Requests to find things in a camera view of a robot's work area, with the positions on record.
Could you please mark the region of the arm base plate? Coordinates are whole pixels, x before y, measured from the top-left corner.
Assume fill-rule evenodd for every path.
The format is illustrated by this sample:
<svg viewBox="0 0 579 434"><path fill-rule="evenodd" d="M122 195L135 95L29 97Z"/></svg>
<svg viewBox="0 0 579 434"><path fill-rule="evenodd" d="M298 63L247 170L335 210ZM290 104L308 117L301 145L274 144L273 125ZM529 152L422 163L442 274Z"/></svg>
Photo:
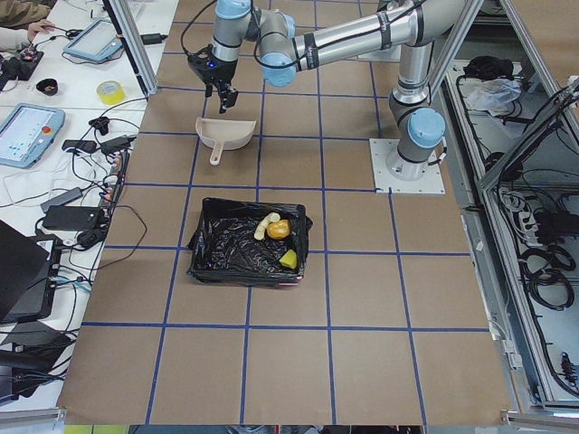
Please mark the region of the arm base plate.
<svg viewBox="0 0 579 434"><path fill-rule="evenodd" d="M444 195L437 156L431 152L422 163L410 163L398 153L398 139L369 140L375 191L392 194Z"/></svg>

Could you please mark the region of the person's hand at desk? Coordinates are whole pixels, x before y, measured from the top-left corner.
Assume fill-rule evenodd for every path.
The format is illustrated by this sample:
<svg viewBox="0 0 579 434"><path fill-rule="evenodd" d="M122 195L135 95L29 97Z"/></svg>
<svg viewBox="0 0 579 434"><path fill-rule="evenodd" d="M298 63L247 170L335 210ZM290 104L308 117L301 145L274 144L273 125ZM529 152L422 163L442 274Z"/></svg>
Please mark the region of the person's hand at desk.
<svg viewBox="0 0 579 434"><path fill-rule="evenodd" d="M48 19L42 19L31 23L27 27L27 39L29 42L33 42L38 34L49 34L53 29L54 24Z"/></svg>

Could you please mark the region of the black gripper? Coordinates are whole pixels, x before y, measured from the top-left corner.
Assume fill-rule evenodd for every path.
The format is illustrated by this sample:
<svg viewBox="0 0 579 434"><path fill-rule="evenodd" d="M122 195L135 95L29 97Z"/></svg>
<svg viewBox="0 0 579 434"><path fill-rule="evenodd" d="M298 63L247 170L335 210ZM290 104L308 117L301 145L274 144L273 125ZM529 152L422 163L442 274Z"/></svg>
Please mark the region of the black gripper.
<svg viewBox="0 0 579 434"><path fill-rule="evenodd" d="M209 43L197 52L187 54L190 69L205 85L204 96L211 98L216 90L219 99L219 113L224 114L233 108L238 97L238 90L233 87L232 80L237 61L222 61L214 54L214 45Z"/></svg>

